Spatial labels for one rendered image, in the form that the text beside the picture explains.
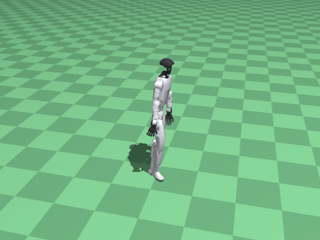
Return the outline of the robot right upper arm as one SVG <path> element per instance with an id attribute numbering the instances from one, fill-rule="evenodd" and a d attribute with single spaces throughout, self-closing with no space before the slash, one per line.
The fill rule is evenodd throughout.
<path id="1" fill-rule="evenodd" d="M 152 105 L 153 105 L 154 102 L 158 102 L 159 106 L 161 105 L 161 102 L 158 99 L 159 99 L 159 97 L 161 95 L 161 90 L 162 90 L 162 88 L 164 86 L 163 82 L 164 81 L 162 81 L 162 80 L 157 80 L 154 83 L 154 93 L 153 93 Z"/>

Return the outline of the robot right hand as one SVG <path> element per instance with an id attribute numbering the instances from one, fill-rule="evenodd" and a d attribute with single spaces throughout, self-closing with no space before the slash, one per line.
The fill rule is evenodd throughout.
<path id="1" fill-rule="evenodd" d="M 157 126 L 157 123 L 156 123 L 156 125 L 152 125 L 152 122 L 153 122 L 153 120 L 151 121 L 151 127 L 148 129 L 148 132 L 147 132 L 147 134 L 146 135 L 148 135 L 148 136 L 152 136 L 153 135 L 153 137 L 154 137 L 154 135 L 155 135 L 155 132 L 156 132 L 156 134 L 158 134 L 158 132 L 157 132 L 157 128 L 156 128 L 156 126 Z M 150 132 L 150 133 L 149 133 Z"/>

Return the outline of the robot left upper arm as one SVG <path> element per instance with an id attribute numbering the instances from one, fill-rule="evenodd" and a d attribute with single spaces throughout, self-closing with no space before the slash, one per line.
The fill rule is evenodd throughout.
<path id="1" fill-rule="evenodd" d="M 169 76 L 171 77 L 171 81 L 172 81 L 172 79 L 173 79 L 172 76 L 171 76 L 171 75 L 169 75 Z M 172 91 L 170 91 L 170 92 L 169 92 L 169 95 L 168 95 L 168 98 L 171 98 L 172 95 L 173 95 L 173 93 L 172 93 Z"/>

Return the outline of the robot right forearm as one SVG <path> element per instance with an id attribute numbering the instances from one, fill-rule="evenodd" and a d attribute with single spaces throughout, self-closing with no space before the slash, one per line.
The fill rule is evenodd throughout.
<path id="1" fill-rule="evenodd" d="M 156 125 L 157 124 L 157 120 L 159 119 L 158 115 L 159 115 L 159 103 L 157 101 L 155 101 L 152 105 L 152 125 Z"/>

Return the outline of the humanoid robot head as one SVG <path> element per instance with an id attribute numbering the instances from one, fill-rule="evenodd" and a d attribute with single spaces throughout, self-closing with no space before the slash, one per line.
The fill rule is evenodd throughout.
<path id="1" fill-rule="evenodd" d="M 167 74 L 169 75 L 171 73 L 172 65 L 174 64 L 174 62 L 169 58 L 163 58 L 159 64 L 164 66 L 167 71 L 162 71 L 162 73 L 158 77 L 166 76 L 163 78 L 168 79 L 169 77 L 167 76 Z"/>

